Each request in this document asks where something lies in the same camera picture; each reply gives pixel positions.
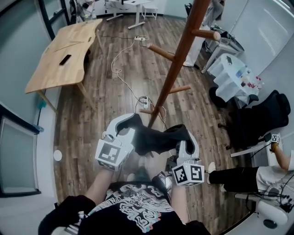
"wooden table leg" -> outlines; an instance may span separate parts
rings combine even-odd
[[[80,89],[80,91],[82,92],[83,96],[86,98],[87,102],[90,104],[90,106],[92,107],[92,109],[94,109],[95,111],[97,110],[95,107],[95,104],[93,103],[92,99],[90,98],[88,92],[86,91],[86,89],[84,88],[82,83],[77,83],[78,88]]]
[[[100,50],[102,52],[102,55],[104,56],[104,51],[103,51],[103,47],[102,47],[102,44],[101,44],[101,40],[100,40],[100,36],[99,36],[99,30],[97,29],[97,32],[96,32],[96,37],[98,39],[98,44],[100,46]]]
[[[53,109],[55,113],[57,113],[57,109],[51,104],[51,102],[47,99],[47,97],[44,95],[44,93],[40,90],[37,91],[37,93],[42,97],[43,100]]]

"black pants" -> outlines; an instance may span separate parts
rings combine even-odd
[[[256,173],[258,167],[240,167],[213,171],[209,175],[211,184],[224,184],[228,192],[258,192]]]

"floor plank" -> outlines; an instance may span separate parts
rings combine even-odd
[[[143,26],[128,30],[126,26],[133,21],[134,16],[103,21],[99,34],[104,57],[97,41],[90,49],[90,62],[85,67],[83,84],[97,107],[96,112],[75,86],[62,88],[54,141],[54,149],[59,149],[63,154],[62,160],[54,163],[59,201],[68,195],[86,192],[99,171],[94,157],[103,131],[112,119],[135,111],[136,98],[111,72],[114,57],[130,46],[136,35],[148,35],[149,42],[174,53],[185,26],[183,20],[158,17],[156,21],[150,18]],[[203,67],[208,56],[203,52],[199,58],[197,64]],[[121,53],[113,69],[122,69],[119,75],[132,87],[136,97],[147,95],[156,103],[170,64],[170,61],[135,42],[132,48]],[[218,169],[235,167],[237,162],[229,157],[233,150],[225,149],[229,144],[228,135],[217,127],[218,123],[224,123],[228,118],[228,110],[216,108],[209,98],[209,88],[214,85],[212,78],[195,68],[183,67],[175,86],[186,84],[191,85],[190,90],[169,95],[164,104],[167,110],[166,125],[170,127],[183,123],[187,126],[199,144],[200,158],[205,167],[211,161],[215,161]],[[140,116],[147,125],[149,115]],[[162,122],[157,118],[153,128],[161,130],[162,127]],[[154,156],[147,162],[151,177],[164,169],[169,155],[163,153],[158,156],[155,153]],[[113,181],[118,177],[124,180],[128,174],[135,172],[138,159],[136,154],[130,157],[121,175],[115,174]],[[187,200],[191,219],[203,222],[211,234],[223,232],[248,213],[243,201],[235,199],[233,194],[221,193],[219,186],[201,184],[187,187]]]

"person wearing black pants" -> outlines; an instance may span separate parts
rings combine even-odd
[[[277,143],[271,145],[271,151],[275,154],[279,166],[268,167],[241,167],[217,171],[215,163],[208,166],[207,183],[223,184],[221,191],[225,192],[265,192],[277,183],[284,184],[294,173],[294,158],[284,154]]]

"black t-shirt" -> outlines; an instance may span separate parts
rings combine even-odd
[[[111,184],[105,201],[98,206],[85,196],[70,196],[48,214],[39,226],[39,234],[42,235],[124,232],[209,235],[198,221],[183,224],[164,194],[153,183],[143,182]]]

